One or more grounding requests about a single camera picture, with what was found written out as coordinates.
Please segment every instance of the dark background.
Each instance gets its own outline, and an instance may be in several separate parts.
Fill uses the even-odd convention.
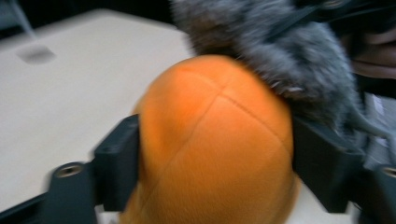
[[[33,28],[96,8],[108,8],[155,21],[173,23],[168,0],[19,0],[19,3]],[[20,32],[20,27],[0,31],[0,39]]]

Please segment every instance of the white table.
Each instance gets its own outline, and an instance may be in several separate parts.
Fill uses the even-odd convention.
[[[51,169],[90,161],[152,79],[191,56],[175,27],[107,10],[36,36],[0,42],[0,211],[45,191]],[[350,217],[324,213],[303,188],[288,223]]]

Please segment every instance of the orange fabric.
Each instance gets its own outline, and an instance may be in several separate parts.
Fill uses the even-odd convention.
[[[123,224],[283,223],[298,192],[290,111],[225,56],[178,63],[140,114],[139,181]]]

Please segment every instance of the screw hole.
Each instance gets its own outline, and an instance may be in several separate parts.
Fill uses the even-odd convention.
[[[383,169],[383,172],[384,172],[386,175],[389,175],[389,176],[391,176],[391,177],[393,177],[393,178],[396,178],[396,169],[394,169],[394,168],[385,167],[385,168]]]
[[[71,175],[76,175],[81,171],[82,171],[82,166],[80,165],[66,166],[56,173],[56,177],[65,178]]]

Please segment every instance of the gray fur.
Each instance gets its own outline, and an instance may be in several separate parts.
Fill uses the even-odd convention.
[[[326,24],[311,22],[275,43],[268,32],[295,11],[290,0],[174,0],[174,19],[197,54],[223,54],[242,61],[294,113],[342,133],[348,124],[388,136],[361,115],[349,61]]]

